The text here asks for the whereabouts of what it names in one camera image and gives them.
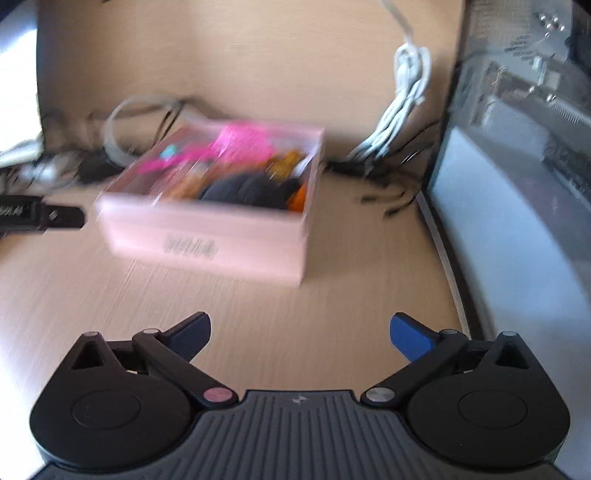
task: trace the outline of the beige wall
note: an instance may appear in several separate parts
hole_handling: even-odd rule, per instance
[[[81,121],[134,93],[196,95],[223,115],[327,128],[329,151],[368,135],[394,95],[400,29],[377,0],[39,0],[41,110]],[[398,0],[431,50],[440,115],[461,0]]]

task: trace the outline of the pink storage box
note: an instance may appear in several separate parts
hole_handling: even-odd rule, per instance
[[[193,125],[204,142],[226,122]],[[158,144],[100,194],[95,206],[111,251],[120,257],[204,270],[232,277],[298,286],[304,277],[310,216],[316,197],[323,130],[295,124],[257,124],[279,153],[298,149],[308,163],[302,214],[215,202],[157,202],[138,174],[144,161],[186,135],[185,128]]]

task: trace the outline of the ribbed gray surface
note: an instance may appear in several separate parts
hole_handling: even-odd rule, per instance
[[[464,471],[417,446],[388,411],[362,407],[347,391],[251,391],[230,410],[204,414],[187,440],[126,473],[81,475],[55,466],[34,480],[558,480],[554,468]]]

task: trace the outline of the orange object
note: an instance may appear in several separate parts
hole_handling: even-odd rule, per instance
[[[163,200],[195,199],[207,186],[212,177],[212,171],[206,162],[196,163],[188,173],[183,173],[180,180],[167,186],[162,192]]]
[[[269,178],[276,181],[283,181],[291,175],[294,167],[306,156],[298,150],[291,150],[283,157],[273,157],[271,165],[267,169]]]
[[[304,212],[304,205],[306,204],[306,191],[308,190],[308,185],[303,184],[300,189],[295,192],[289,201],[287,202],[287,209],[291,212]]]

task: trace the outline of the wooden table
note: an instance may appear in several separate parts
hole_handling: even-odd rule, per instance
[[[93,212],[96,189],[51,198],[82,204],[79,232],[0,241],[0,478],[23,480],[42,461],[28,415],[78,336],[130,339],[203,310],[213,334],[195,365],[234,388],[352,389],[358,395],[406,364],[388,323],[406,312],[459,327],[447,281],[415,205],[389,220],[360,205],[372,187],[325,174],[299,289],[120,260]]]

